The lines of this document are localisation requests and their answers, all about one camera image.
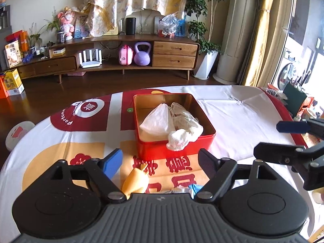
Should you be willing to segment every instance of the white drawstring bag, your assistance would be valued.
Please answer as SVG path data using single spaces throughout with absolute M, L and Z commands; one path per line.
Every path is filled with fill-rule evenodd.
M 175 131 L 170 109 L 167 104 L 160 104 L 147 115 L 140 128 L 154 136 L 168 135 Z
M 171 151 L 181 151 L 189 142 L 195 142 L 204 128 L 179 103 L 173 102 L 171 109 L 174 113 L 173 124 L 177 130 L 169 133 L 166 147 Z

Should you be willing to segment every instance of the tv stand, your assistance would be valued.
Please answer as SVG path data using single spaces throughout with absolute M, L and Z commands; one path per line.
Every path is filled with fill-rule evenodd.
M 98 67 L 81 68 L 78 53 L 86 49 L 98 48 L 99 42 L 120 41 L 133 48 L 134 43 L 146 41 L 152 44 L 150 52 L 151 62 L 147 66 L 138 66 L 134 62 L 130 65 L 120 65 L 116 58 L 102 60 Z M 62 75 L 74 72 L 90 72 L 101 70 L 122 70 L 126 69 L 177 69 L 185 70 L 189 80 L 190 70 L 193 70 L 197 63 L 199 44 L 187 37 L 175 37 L 173 39 L 159 37 L 157 35 L 105 35 L 92 38 L 72 39 L 62 44 L 55 44 L 50 50 L 65 47 L 65 54 L 50 59 L 33 59 L 29 63 L 18 64 L 21 79 L 58 75 L 59 83 L 62 82 Z

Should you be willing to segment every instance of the pink toy case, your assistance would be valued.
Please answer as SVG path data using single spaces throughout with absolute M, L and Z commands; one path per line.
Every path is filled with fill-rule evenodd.
M 128 45 L 124 45 L 119 49 L 119 64 L 130 65 L 133 59 L 133 49 Z

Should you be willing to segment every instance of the black smart speaker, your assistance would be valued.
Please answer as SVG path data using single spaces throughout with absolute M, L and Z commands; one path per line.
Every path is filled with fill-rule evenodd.
M 127 35 L 135 35 L 135 26 L 136 26 L 136 18 L 135 17 L 127 17 L 126 18 L 126 34 Z

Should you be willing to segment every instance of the red and white tablecloth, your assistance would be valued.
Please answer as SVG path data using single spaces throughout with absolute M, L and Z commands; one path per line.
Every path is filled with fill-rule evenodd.
M 135 94 L 160 92 L 190 93 L 197 99 L 216 129 L 216 137 L 209 151 L 217 158 L 230 157 L 238 163 L 252 164 L 255 159 L 253 148 L 259 142 L 304 144 L 300 135 L 292 137 L 277 132 L 277 122 L 289 118 L 289 114 L 275 99 L 270 99 L 255 87 L 174 86 L 80 100 L 37 124 L 8 157 L 0 174 L 0 243 L 8 243 L 19 235 L 11 214 L 14 200 L 60 158 L 66 159 L 69 164 L 79 164 L 90 157 L 103 158 L 115 148 L 121 148 L 129 161 L 124 163 L 123 159 L 126 170 L 119 170 L 113 178 L 114 183 L 120 186 L 125 171 L 140 163 L 133 155 L 136 142 L 132 98 Z M 170 169 L 170 172 L 177 171 L 179 176 L 188 171 L 196 172 L 196 175 L 190 174 L 192 181 L 204 184 L 206 180 L 197 178 L 201 170 L 197 168 L 194 157 L 188 157 L 188 160 L 191 162 L 186 158 L 181 159 L 187 166 L 183 163 L 184 167 Z M 316 204 L 311 193 L 303 190 L 303 182 L 298 174 L 284 165 L 269 165 L 306 200 L 309 218 L 301 234 L 308 238 L 324 223 L 324 205 Z M 155 162 L 151 164 L 150 184 L 163 167 L 166 166 Z M 243 180 L 237 181 L 236 186 L 243 183 Z

